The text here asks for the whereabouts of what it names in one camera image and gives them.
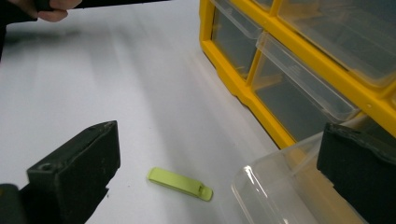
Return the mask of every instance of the clear plastic drawer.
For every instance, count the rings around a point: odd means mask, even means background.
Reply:
[[[396,1],[285,0],[278,17],[357,79],[385,87],[396,78]]]
[[[242,78],[247,78],[262,28],[228,0],[211,0],[216,6],[212,41]]]
[[[360,111],[270,35],[261,37],[258,49],[262,56],[252,89],[296,141]]]

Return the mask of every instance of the clear plastic container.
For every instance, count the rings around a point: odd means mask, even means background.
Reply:
[[[262,56],[252,89],[296,141],[360,111],[270,35],[264,34],[257,47]]]
[[[252,0],[256,4],[258,4],[265,11],[269,11],[273,4],[273,0]]]
[[[246,79],[262,28],[228,0],[211,2],[216,6],[212,41],[238,74]]]
[[[367,117],[346,126],[359,126]],[[251,224],[366,223],[316,168],[322,133],[245,166],[233,193]]]
[[[396,1],[285,0],[278,11],[291,25],[363,82],[396,78]]]

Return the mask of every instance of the hand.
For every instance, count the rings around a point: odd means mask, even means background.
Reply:
[[[78,6],[81,1],[82,0],[49,0],[49,5],[53,8],[53,11],[37,12],[33,0],[8,0],[8,2],[20,7],[32,18],[40,18],[41,20],[52,22],[61,21],[66,18],[67,10]]]
[[[39,11],[37,17],[44,21],[61,21],[67,17],[67,10],[78,6],[81,1],[82,0],[49,0],[49,6],[53,8],[53,11]]]

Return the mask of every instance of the green plastic piece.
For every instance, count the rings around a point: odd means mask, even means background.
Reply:
[[[158,167],[154,167],[149,171],[148,180],[207,202],[210,201],[213,195],[213,190],[205,186],[201,181],[184,175],[178,175]]]

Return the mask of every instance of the white table surface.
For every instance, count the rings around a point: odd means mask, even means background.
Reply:
[[[201,51],[198,10],[198,0],[174,0],[8,26],[0,183],[22,188],[31,165],[117,120],[121,168],[88,223],[238,223],[224,209],[234,175],[277,148]],[[201,180],[212,201],[147,181],[154,166]]]

